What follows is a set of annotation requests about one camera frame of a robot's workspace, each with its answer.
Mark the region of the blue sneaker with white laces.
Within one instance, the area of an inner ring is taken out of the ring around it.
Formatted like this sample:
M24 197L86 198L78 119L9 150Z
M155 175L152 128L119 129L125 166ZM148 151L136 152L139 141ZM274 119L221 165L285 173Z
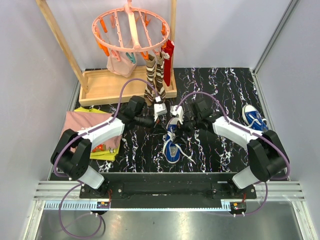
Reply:
M196 162L182 151L180 144L174 143L174 140L177 140L175 130L178 127L178 120L179 119L177 117L173 117L168 121L168 124L166 126L166 138L162 148L162 153L170 164L176 164L180 160L181 155L185 156L195 164Z

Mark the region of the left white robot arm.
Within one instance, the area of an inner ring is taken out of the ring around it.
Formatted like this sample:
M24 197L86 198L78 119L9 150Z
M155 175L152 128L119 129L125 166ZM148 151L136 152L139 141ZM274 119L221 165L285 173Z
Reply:
M108 193L108 186L105 178L89 164L91 151L135 126L153 128L158 116L155 111L143 116L146 105L144 98L135 95L126 105L118 106L106 121L82 132L65 130L50 159L54 170L61 170L65 176L89 186L95 197L103 198Z

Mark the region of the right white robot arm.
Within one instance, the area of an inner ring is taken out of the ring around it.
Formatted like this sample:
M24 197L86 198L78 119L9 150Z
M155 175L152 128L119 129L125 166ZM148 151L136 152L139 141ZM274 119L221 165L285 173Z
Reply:
M178 118L178 127L184 133L190 136L196 129L206 130L236 143L247 152L248 166L236 173L227 185L230 197L239 198L246 187L267 182L290 166L280 138L273 130L260 131L237 123L220 112L213 112L204 99L193 102L191 109L191 119Z

